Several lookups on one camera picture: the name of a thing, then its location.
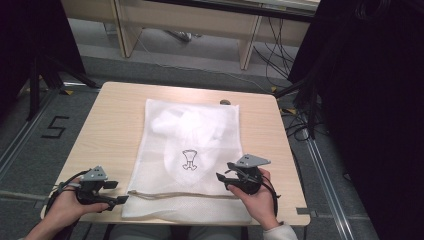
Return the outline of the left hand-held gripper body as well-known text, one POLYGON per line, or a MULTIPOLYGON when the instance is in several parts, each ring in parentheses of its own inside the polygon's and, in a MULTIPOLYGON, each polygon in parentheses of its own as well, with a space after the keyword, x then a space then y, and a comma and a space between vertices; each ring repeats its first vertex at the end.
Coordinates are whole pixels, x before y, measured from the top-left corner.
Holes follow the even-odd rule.
POLYGON ((107 203, 111 200, 101 196, 99 191, 108 183, 108 177, 101 166, 96 166, 82 173, 79 179, 80 186, 77 188, 77 199, 83 205, 94 203, 107 203))

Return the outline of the black curtain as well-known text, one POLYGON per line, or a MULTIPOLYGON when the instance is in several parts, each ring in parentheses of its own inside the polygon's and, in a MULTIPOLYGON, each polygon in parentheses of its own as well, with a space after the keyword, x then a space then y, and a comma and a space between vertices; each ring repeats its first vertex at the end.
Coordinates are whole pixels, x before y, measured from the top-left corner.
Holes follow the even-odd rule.
POLYGON ((321 0, 305 77, 379 239, 424 240, 424 0, 321 0))
POLYGON ((26 83, 38 54, 85 72, 61 0, 0 0, 0 116, 26 83))

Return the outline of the white mesh laundry bag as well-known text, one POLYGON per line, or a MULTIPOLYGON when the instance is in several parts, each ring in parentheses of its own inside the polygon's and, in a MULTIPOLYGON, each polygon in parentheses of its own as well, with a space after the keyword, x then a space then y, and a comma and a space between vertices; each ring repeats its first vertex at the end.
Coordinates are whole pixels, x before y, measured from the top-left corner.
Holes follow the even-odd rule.
POLYGON ((128 185, 129 198, 122 208, 127 219, 154 218, 186 223, 248 223, 251 217, 243 203, 218 181, 216 173, 189 187, 179 185, 165 170, 165 138, 151 130, 151 121, 170 107, 220 106, 187 104, 148 99, 145 105, 143 137, 128 185))

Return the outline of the white garment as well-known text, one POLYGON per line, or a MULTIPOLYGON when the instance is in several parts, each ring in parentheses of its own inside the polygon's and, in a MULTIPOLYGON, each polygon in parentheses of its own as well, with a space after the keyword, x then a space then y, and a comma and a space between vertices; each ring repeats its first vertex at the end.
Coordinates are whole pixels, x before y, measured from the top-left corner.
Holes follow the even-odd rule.
POLYGON ((183 187, 210 177, 242 156, 237 106, 170 107, 151 121, 165 138, 164 165, 183 187))

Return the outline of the grey power strip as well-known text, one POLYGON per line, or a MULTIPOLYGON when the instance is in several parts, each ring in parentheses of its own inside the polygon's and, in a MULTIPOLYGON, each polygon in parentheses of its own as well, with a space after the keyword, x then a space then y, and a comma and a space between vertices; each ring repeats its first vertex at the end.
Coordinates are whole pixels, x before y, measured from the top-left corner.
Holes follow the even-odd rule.
POLYGON ((201 37, 201 34, 193 34, 193 33, 182 32, 182 31, 166 31, 166 33, 178 39, 179 41, 185 42, 185 43, 191 42, 194 38, 201 37))

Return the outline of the metal floor rail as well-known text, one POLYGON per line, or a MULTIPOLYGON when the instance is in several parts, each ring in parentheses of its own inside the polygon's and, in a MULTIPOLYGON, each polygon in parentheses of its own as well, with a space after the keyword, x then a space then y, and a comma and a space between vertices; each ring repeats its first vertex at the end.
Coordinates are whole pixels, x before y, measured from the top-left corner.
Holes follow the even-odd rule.
POLYGON ((343 207, 341 206, 338 195, 331 182, 316 141, 312 138, 312 135, 306 129, 302 131, 302 135, 306 139, 309 154, 317 171, 319 181, 323 188, 323 192, 325 194, 329 209, 332 213, 341 240, 355 240, 351 224, 343 210, 343 207))
POLYGON ((47 108, 58 94, 58 90, 52 90, 45 95, 40 103, 38 112, 34 114, 30 120, 24 123, 13 141, 8 145, 6 150, 2 152, 0 155, 0 180, 3 179, 13 162, 19 156, 25 144, 39 125, 42 117, 45 115, 47 108))

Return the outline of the person's left hand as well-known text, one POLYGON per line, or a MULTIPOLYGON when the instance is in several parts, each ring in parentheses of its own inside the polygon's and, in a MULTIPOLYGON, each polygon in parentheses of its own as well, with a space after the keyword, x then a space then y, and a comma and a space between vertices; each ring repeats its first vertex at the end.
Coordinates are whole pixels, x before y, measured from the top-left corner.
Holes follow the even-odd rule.
POLYGON ((73 224, 85 214, 100 213, 109 207, 107 203, 81 204, 75 193, 75 186, 78 183, 79 179, 72 180, 58 195, 44 217, 44 220, 55 230, 61 230, 73 224))

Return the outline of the light wooden desk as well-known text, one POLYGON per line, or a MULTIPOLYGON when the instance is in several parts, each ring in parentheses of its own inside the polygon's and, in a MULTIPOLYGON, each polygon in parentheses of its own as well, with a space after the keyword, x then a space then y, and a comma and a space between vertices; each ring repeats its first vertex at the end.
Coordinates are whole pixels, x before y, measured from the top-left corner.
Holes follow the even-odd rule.
POLYGON ((253 44, 301 45, 321 0, 61 0, 69 18, 112 23, 121 55, 131 56, 144 28, 233 38, 240 68, 253 44))

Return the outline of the person's right hand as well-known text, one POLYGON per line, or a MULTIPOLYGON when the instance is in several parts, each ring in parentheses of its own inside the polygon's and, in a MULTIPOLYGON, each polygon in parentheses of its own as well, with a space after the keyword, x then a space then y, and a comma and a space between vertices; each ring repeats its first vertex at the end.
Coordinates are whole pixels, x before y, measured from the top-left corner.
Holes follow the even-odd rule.
POLYGON ((243 202, 250 216, 262 226, 263 230, 268 231, 279 227, 280 223, 274 213, 270 173, 262 168, 260 168, 260 172, 263 175, 263 185, 257 193, 248 195, 233 185, 229 185, 228 190, 243 202))

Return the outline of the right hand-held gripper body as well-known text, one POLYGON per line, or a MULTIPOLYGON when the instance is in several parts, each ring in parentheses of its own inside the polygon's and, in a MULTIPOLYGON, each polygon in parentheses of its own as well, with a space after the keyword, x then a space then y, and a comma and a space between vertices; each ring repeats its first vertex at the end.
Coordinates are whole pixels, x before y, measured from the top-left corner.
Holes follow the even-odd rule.
POLYGON ((235 162, 238 167, 238 170, 234 171, 236 173, 235 179, 239 179, 241 182, 238 188, 249 195, 257 193, 263 182, 259 167, 270 163, 270 160, 258 156, 250 154, 243 155, 235 162))

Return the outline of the black metal stand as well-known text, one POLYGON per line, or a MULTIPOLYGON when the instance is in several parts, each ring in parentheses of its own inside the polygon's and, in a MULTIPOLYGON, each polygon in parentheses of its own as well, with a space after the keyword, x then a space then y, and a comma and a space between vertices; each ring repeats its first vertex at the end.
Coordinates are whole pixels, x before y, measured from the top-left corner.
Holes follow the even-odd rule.
POLYGON ((100 86, 90 80, 85 74, 79 73, 70 66, 61 62, 50 55, 36 55, 30 64, 30 107, 27 120, 32 120, 40 109, 40 80, 45 81, 49 89, 59 90, 64 86, 64 82, 59 76, 60 72, 66 72, 76 80, 94 89, 99 89, 100 86))
POLYGON ((279 99, 289 93, 293 93, 295 90, 298 91, 293 103, 296 108, 302 109, 306 112, 306 129, 309 133, 310 139, 315 139, 314 127, 315 127, 315 114, 316 114, 316 101, 317 101, 317 89, 313 83, 311 77, 305 77, 302 80, 293 83, 291 86, 277 91, 273 94, 276 99, 279 99))

